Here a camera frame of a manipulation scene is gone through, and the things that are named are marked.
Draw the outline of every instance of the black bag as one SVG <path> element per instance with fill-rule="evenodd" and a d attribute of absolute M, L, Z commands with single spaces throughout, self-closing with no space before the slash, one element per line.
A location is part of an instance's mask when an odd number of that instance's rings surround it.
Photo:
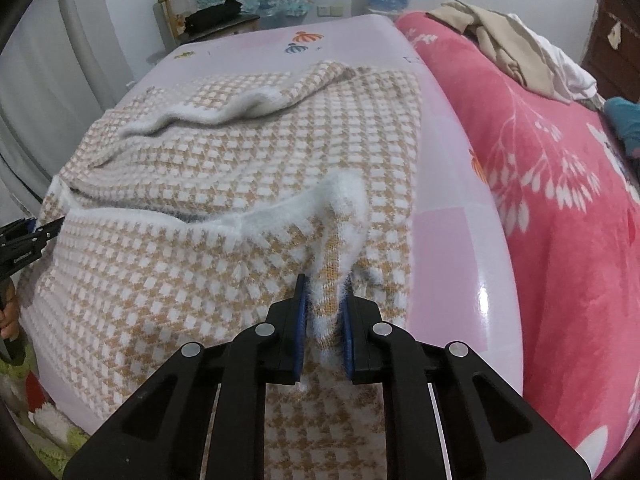
<path fill-rule="evenodd" d="M 184 30 L 189 34 L 205 32 L 220 23 L 224 23 L 240 14 L 242 4 L 237 0 L 226 0 L 225 3 L 207 7 L 187 16 Z"/>

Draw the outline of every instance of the orange shell print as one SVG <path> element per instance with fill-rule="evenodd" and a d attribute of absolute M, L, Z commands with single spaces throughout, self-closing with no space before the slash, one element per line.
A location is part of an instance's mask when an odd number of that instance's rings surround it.
<path fill-rule="evenodd" d="M 478 160 L 476 152 L 474 152 L 474 150 L 469 150 L 469 154 L 471 155 L 471 167 L 476 172 L 478 178 L 486 184 L 486 177 L 484 176 L 484 171 L 482 170 L 482 166 L 480 166 L 480 161 Z"/>
<path fill-rule="evenodd" d="M 313 43 L 317 40 L 322 40 L 324 36 L 322 34 L 311 34 L 310 32 L 305 32 L 301 30 L 296 32 L 296 35 L 293 37 L 293 41 L 296 43 Z"/>

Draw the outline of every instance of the human hand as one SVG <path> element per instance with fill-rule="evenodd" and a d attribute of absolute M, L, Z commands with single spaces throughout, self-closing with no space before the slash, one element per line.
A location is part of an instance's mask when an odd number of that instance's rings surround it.
<path fill-rule="evenodd" d="M 14 282 L 9 280 L 9 284 L 4 292 L 4 310 L 0 311 L 0 337 L 2 339 L 15 340 L 20 334 L 20 307 L 18 296 L 15 293 Z"/>

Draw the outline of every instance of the houndstooth pattern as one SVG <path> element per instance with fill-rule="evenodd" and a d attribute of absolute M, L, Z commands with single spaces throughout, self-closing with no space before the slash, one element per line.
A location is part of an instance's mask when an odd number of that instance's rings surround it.
<path fill-rule="evenodd" d="M 204 125 L 260 88 L 274 113 Z M 353 271 L 404 324 L 419 95 L 411 74 L 323 62 L 151 88 L 107 112 L 54 180 L 40 221 L 65 224 L 21 282 L 61 377 L 106 418 L 182 343 L 232 339 L 306 272 L 303 377 L 268 388 L 268 478 L 383 478 L 382 399 L 344 379 L 338 303 Z M 203 120 L 136 133 L 175 104 Z"/>

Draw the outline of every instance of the curtain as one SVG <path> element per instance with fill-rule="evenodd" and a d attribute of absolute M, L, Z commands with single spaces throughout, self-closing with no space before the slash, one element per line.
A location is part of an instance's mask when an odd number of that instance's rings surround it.
<path fill-rule="evenodd" d="M 0 180 L 14 202 L 37 215 L 53 175 L 132 79 L 104 0 L 33 1 L 0 54 Z"/>

